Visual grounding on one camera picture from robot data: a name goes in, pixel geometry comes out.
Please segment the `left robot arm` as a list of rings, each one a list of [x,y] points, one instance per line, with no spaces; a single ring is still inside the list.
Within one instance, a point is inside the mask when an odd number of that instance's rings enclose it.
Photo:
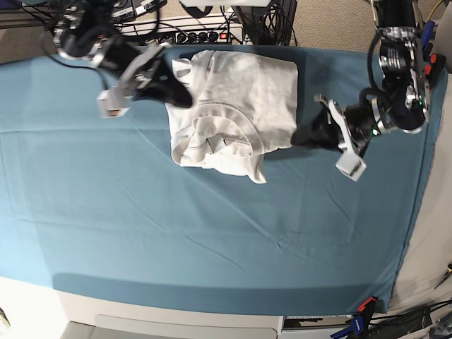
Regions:
[[[363,157],[375,136],[400,130],[419,133],[429,122],[430,86],[424,71],[421,33],[412,1],[372,1],[376,26],[367,53],[369,87],[356,105],[341,108],[323,95],[321,111],[299,126],[291,144],[340,152],[336,168],[358,181]]]

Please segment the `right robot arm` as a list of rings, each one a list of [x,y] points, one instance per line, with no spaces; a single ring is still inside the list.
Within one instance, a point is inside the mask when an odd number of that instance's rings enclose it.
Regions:
[[[94,71],[102,82],[97,106],[103,118],[124,116],[132,100],[190,108],[192,96],[163,59],[164,47],[136,48],[157,37],[161,20],[156,18],[146,34],[125,35],[114,24],[114,7],[113,1],[71,1],[48,27],[60,56],[56,62],[72,69],[77,59],[89,62],[87,70]]]

